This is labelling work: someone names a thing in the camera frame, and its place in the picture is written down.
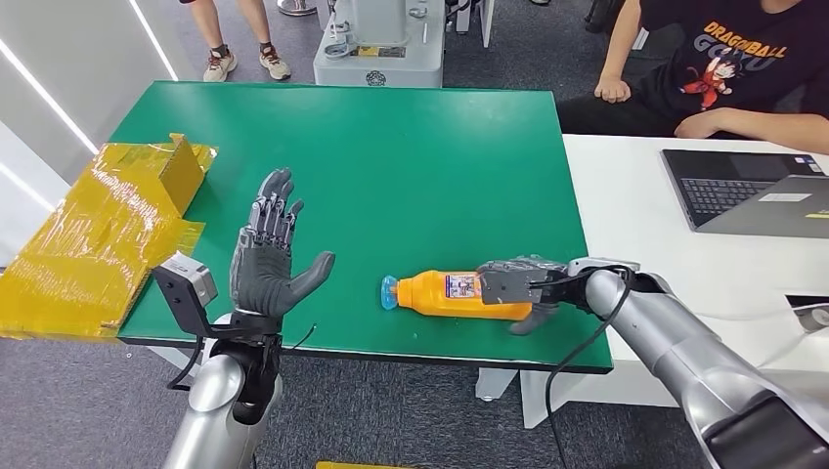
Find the person's hand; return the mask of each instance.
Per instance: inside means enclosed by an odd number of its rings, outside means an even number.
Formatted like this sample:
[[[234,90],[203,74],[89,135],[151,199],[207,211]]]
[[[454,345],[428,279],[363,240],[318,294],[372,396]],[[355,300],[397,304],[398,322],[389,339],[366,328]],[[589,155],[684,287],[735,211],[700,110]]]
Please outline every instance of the person's hand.
[[[681,139],[707,139],[722,130],[730,109],[721,107],[687,117],[674,131]]]
[[[623,103],[631,98],[631,87],[618,76],[602,75],[593,94],[608,103]]]
[[[539,256],[517,257],[508,261],[490,261],[477,269],[478,274],[487,272],[515,272],[515,271],[559,271],[565,272],[567,266],[554,261],[548,261]],[[558,313],[558,304],[534,303],[533,309],[524,320],[514,322],[509,326],[509,332],[515,335],[527,335],[553,315]]]
[[[305,272],[291,277],[290,247],[302,200],[287,208],[290,171],[271,173],[239,231],[231,264],[231,297],[238,310],[281,317],[316,290],[331,272],[332,252],[321,252]]]

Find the black t-shirt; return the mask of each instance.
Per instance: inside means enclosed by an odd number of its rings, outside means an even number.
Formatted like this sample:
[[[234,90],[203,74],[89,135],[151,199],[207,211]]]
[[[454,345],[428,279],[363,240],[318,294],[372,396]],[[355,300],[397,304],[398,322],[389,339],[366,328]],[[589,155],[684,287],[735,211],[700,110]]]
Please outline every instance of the black t-shirt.
[[[650,31],[679,23],[685,41],[639,83],[641,97],[682,119],[717,107],[773,111],[806,84],[801,112],[829,118],[829,0],[778,14],[761,0],[640,0]]]

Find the humanoid robot hand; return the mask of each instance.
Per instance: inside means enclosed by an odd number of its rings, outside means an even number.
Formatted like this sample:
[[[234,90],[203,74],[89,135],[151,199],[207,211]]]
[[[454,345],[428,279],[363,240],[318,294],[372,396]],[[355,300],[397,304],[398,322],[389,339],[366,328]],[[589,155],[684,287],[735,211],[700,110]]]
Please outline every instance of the humanoid robot hand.
[[[290,171],[262,182],[247,224],[239,230],[231,263],[231,298],[237,310],[279,318],[316,290],[331,272],[334,254],[321,252],[310,268],[291,276],[291,242],[302,200],[289,208]]]
[[[548,261],[539,256],[516,257],[508,261],[490,261],[477,269],[478,274],[487,272],[516,272],[516,271],[559,271],[567,272],[567,265]],[[509,332],[515,335],[527,335],[558,312],[558,304],[534,303],[530,315],[524,320],[509,326]]]

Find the person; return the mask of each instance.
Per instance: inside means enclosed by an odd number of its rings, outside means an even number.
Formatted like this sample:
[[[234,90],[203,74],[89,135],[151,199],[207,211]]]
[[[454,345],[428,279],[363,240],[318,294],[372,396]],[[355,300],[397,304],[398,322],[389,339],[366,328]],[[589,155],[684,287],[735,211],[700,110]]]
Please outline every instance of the person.
[[[563,133],[766,140],[829,153],[829,2],[627,0],[593,95],[557,104]],[[636,86],[622,69],[640,27],[685,40]],[[800,113],[775,113],[794,90]]]
[[[222,38],[216,4],[213,0],[179,1],[190,6],[196,26],[210,48],[207,70],[204,71],[203,76],[204,81],[225,81],[228,73],[236,68],[237,60]],[[241,13],[250,24],[256,40],[259,41],[259,63],[268,69],[273,79],[289,78],[290,67],[280,58],[277,49],[271,44],[271,29],[268,26],[264,0],[238,0],[238,2]]]

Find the yellow taped box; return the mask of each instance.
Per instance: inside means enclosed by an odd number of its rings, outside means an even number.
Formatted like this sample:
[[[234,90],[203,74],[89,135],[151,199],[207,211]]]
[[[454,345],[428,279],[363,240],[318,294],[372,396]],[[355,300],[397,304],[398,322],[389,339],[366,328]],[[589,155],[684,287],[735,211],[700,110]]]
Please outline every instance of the yellow taped box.
[[[216,154],[172,143],[106,144],[0,277],[0,335],[108,340],[150,268],[191,253],[182,219]]]

